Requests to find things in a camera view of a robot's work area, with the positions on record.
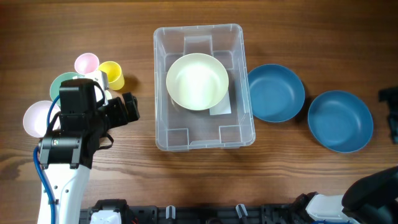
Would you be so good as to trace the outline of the clear plastic storage container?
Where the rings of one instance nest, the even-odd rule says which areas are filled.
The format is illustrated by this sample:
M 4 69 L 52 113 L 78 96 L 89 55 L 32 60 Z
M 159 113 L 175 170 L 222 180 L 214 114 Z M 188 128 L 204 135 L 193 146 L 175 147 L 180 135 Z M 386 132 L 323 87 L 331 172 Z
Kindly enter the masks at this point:
M 176 104 L 167 92 L 172 64 L 186 54 L 202 53 L 218 59 L 229 76 L 226 102 L 220 107 L 192 111 Z M 243 29 L 238 24 L 160 27 L 154 32 L 155 143 L 163 151 L 239 148 L 256 139 L 250 102 Z

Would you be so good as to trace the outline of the dark blue bowl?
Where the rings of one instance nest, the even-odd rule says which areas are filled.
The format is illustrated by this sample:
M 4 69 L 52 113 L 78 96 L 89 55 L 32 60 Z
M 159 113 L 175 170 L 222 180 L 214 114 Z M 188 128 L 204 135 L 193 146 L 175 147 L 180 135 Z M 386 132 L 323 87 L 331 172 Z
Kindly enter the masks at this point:
M 299 77 L 278 64 L 256 67 L 248 74 L 253 115 L 270 123 L 296 116 L 305 102 L 305 89 Z
M 347 91 L 318 95 L 308 109 L 308 127 L 325 148 L 341 153 L 356 152 L 371 140 L 374 121 L 367 105 Z

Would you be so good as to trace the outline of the pink bowl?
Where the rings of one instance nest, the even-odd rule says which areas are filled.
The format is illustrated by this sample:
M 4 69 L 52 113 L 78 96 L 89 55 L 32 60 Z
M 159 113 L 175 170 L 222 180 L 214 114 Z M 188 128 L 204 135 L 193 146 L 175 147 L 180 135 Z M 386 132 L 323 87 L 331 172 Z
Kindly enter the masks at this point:
M 51 101 L 38 101 L 25 112 L 23 127 L 26 133 L 35 138 L 44 137 L 47 131 L 47 115 Z

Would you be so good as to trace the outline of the cream bowl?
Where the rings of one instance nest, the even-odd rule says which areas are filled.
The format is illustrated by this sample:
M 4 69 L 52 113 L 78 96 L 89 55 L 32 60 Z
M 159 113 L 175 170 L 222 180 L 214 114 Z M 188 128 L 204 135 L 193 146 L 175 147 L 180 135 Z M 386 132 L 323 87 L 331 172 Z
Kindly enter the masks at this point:
M 217 105 L 224 98 L 229 88 L 229 76 L 218 59 L 193 53 L 180 57 L 170 66 L 165 83 L 176 104 L 201 111 Z

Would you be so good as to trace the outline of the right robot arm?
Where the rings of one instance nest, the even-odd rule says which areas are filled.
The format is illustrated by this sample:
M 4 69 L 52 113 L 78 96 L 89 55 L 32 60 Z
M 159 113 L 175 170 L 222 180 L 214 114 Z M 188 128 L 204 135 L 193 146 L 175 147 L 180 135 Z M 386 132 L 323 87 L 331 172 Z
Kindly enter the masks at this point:
M 322 146 L 352 153 L 370 142 L 374 122 L 357 96 L 332 90 L 313 100 L 308 127 Z M 304 214 L 311 223 L 397 223 L 397 167 L 357 180 L 343 195 L 315 193 Z

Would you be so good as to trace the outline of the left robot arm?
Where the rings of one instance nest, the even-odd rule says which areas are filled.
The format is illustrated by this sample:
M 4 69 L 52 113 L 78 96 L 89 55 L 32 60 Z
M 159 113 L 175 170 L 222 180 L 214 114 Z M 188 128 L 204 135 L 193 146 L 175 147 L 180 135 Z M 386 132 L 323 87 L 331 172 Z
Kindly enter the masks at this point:
M 61 83 L 61 110 L 47 126 L 33 159 L 42 182 L 39 223 L 78 223 L 93 156 L 112 128 L 137 121 L 137 98 L 131 93 L 109 103 L 97 100 L 98 82 L 81 78 Z

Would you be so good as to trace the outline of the small pink cup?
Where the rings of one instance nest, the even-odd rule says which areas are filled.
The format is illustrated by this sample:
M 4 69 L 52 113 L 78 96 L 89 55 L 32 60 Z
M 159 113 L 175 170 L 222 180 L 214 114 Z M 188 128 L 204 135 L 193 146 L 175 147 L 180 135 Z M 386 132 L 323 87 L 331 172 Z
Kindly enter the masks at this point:
M 74 63 L 76 72 L 82 75 L 96 71 L 99 65 L 100 60 L 93 53 L 81 54 Z

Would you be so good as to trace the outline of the cream cup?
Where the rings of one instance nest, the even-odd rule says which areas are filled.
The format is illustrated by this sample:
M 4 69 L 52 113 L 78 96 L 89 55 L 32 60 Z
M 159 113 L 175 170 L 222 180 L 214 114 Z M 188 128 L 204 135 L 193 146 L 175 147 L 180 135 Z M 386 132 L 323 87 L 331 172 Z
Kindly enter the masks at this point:
M 111 93 L 108 90 L 105 91 L 105 95 L 106 95 L 107 100 L 111 100 L 113 98 Z

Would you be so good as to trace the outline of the mint green bowl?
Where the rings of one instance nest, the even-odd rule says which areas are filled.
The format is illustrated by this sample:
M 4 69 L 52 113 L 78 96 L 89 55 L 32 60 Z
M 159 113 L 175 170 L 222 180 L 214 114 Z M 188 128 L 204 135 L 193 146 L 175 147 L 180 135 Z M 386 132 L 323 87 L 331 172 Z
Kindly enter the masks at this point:
M 62 82 L 66 80 L 72 80 L 74 78 L 83 78 L 83 75 L 75 72 L 67 72 L 59 75 L 50 86 L 50 97 L 53 101 L 59 95 L 59 88 Z

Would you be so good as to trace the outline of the yellow cup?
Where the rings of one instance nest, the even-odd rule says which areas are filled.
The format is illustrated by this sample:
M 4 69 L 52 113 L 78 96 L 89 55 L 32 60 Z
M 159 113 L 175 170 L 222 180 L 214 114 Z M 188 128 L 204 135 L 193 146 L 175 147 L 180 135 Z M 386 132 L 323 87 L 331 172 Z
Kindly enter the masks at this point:
M 114 61 L 103 62 L 99 65 L 98 70 L 107 74 L 110 89 L 120 90 L 124 86 L 123 71 L 118 63 Z

